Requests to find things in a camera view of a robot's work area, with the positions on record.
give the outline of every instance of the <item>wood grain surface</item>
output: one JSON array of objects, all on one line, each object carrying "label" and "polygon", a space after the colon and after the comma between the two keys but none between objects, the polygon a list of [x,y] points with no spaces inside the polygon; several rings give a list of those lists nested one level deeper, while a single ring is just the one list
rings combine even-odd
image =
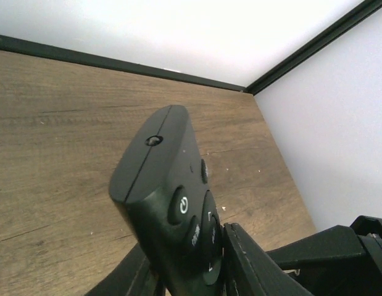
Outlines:
[{"label": "wood grain surface", "polygon": [[250,94],[0,51],[0,295],[82,295],[127,254],[108,182],[169,104],[189,110],[224,223],[265,250],[315,232]]}]

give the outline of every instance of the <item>black remote control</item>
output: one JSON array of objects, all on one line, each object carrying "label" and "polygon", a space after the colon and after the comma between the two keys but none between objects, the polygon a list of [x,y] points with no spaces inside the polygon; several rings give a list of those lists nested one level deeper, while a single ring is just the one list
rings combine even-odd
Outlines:
[{"label": "black remote control", "polygon": [[185,107],[147,119],[109,194],[172,296],[222,293],[222,227]]}]

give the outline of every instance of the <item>power button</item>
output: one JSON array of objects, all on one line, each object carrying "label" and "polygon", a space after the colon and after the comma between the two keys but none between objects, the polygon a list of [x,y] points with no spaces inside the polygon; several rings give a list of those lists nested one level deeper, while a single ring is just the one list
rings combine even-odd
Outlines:
[{"label": "power button", "polygon": [[172,201],[168,208],[167,219],[170,224],[180,224],[188,217],[189,197],[184,187],[179,187],[173,194]]}]

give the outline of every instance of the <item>black edge trim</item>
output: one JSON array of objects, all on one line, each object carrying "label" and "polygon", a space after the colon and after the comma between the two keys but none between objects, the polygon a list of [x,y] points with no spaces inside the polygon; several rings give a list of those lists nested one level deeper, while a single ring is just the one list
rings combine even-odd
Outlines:
[{"label": "black edge trim", "polygon": [[246,88],[246,92],[255,96],[380,8],[382,8],[382,0],[365,0],[284,61],[250,84]]},{"label": "black edge trim", "polygon": [[84,52],[72,51],[70,49],[64,49],[3,35],[0,35],[0,50],[26,54],[28,56],[43,57],[45,59],[60,60],[62,62],[70,62],[97,68],[105,68],[109,70],[210,86],[213,88],[229,89],[231,91],[245,92],[246,90],[244,86],[238,86],[235,84],[210,80],[189,74],[177,73],[164,69],[148,67],[145,65],[124,62],[122,60],[110,59],[108,57],[86,54]]}]

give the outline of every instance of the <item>white wall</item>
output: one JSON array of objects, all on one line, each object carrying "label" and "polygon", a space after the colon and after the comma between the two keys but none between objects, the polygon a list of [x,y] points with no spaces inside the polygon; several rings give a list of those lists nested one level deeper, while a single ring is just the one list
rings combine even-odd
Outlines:
[{"label": "white wall", "polygon": [[382,218],[382,9],[255,98],[318,229]]},{"label": "white wall", "polygon": [[0,0],[0,34],[248,86],[362,0]]}]

